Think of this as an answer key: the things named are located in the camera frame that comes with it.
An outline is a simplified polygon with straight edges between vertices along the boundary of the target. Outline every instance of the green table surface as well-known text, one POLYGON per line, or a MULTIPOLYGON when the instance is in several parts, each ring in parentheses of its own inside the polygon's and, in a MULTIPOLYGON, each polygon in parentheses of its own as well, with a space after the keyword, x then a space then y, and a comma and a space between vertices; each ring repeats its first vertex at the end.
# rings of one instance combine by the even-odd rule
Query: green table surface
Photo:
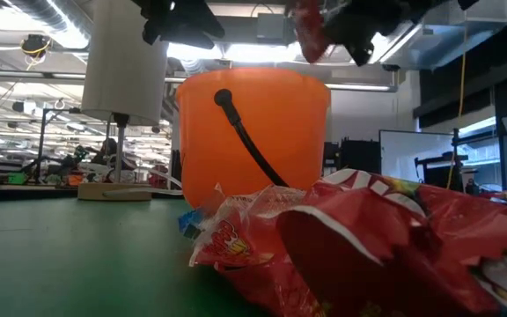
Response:
POLYGON ((188 267, 184 201, 0 202, 0 316, 266 316, 188 267))

